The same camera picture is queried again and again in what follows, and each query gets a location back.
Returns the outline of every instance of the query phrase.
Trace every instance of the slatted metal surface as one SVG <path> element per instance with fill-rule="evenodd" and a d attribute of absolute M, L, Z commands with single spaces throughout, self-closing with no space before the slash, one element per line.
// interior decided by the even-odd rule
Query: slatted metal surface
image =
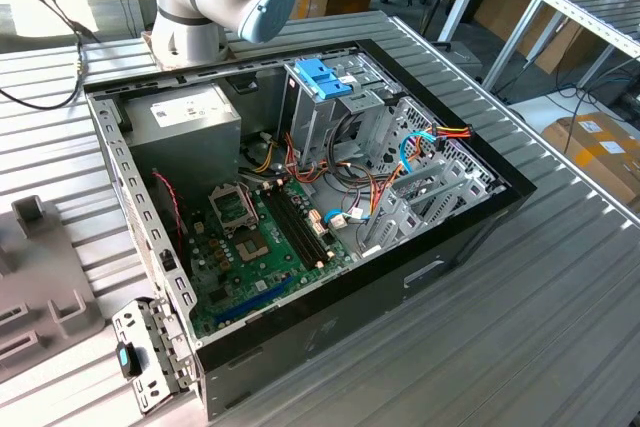
<path fill-rule="evenodd" d="M 373 38 L 538 186 L 466 265 L 220 419 L 224 426 L 625 425 L 640 407 L 640 231 L 401 22 L 382 13 L 287 25 L 240 57 Z M 90 80 L 155 69 L 138 41 L 89 51 Z M 53 102 L 71 49 L 0 58 L 0 85 Z M 54 200 L 105 315 L 149 287 L 87 106 L 0 104 L 0 209 Z M 111 329 L 0 386 L 0 425 L 203 425 L 185 394 L 141 419 Z"/>
<path fill-rule="evenodd" d="M 630 57 L 640 55 L 640 0 L 542 0 Z"/>

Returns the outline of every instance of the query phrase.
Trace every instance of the motherboard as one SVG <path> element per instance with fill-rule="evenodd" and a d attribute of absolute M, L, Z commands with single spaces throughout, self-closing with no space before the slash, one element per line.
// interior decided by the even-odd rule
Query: motherboard
<path fill-rule="evenodd" d="M 329 229 L 323 227 L 321 235 L 314 230 L 314 207 L 297 181 L 253 191 L 244 184 L 222 189 L 210 197 L 211 209 L 193 214 L 190 222 L 190 282 L 198 297 L 192 323 L 198 337 L 355 260 Z"/>

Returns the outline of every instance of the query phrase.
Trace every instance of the blue cable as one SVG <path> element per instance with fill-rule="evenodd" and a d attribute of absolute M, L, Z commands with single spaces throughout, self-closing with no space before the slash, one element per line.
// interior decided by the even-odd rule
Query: blue cable
<path fill-rule="evenodd" d="M 423 139 L 426 139 L 431 143 L 434 143 L 436 141 L 436 138 L 433 135 L 428 134 L 426 132 L 411 132 L 409 135 L 407 135 L 404 138 L 404 140 L 400 144 L 400 161 L 402 162 L 402 165 L 404 165 L 404 168 L 408 173 L 411 173 L 412 171 L 404 151 L 405 151 L 405 148 L 407 147 L 407 142 L 411 137 L 422 137 Z"/>
<path fill-rule="evenodd" d="M 328 224 L 333 217 L 340 214 L 342 214 L 342 211 L 340 209 L 330 210 L 329 212 L 327 212 L 327 215 L 324 216 L 324 223 Z"/>

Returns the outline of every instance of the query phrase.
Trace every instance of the blue plastic clip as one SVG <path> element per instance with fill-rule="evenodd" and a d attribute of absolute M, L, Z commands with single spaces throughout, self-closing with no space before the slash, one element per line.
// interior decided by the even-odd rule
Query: blue plastic clip
<path fill-rule="evenodd" d="M 343 84 L 336 77 L 333 69 L 324 65 L 319 59 L 300 60 L 296 62 L 300 77 L 323 99 L 331 99 L 350 94 L 353 89 Z"/>

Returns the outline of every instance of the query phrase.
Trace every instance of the yellow cable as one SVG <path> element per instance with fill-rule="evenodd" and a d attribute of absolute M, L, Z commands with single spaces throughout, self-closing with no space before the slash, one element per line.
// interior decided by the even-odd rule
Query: yellow cable
<path fill-rule="evenodd" d="M 269 168 L 269 166 L 271 165 L 271 155 L 273 154 L 274 145 L 275 144 L 273 142 L 269 144 L 269 152 L 267 152 L 267 158 L 265 159 L 264 163 L 260 167 L 258 167 L 257 169 L 254 169 L 255 173 L 261 174 L 262 172 L 264 172 Z"/>

